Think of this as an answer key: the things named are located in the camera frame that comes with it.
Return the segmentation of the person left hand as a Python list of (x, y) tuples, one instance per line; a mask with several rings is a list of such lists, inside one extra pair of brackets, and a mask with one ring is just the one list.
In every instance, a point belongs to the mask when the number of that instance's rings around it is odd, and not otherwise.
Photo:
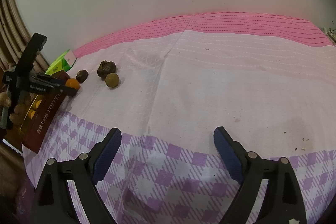
[(7, 92), (0, 93), (0, 106), (2, 107), (10, 107), (11, 106), (11, 99), (7, 95)]

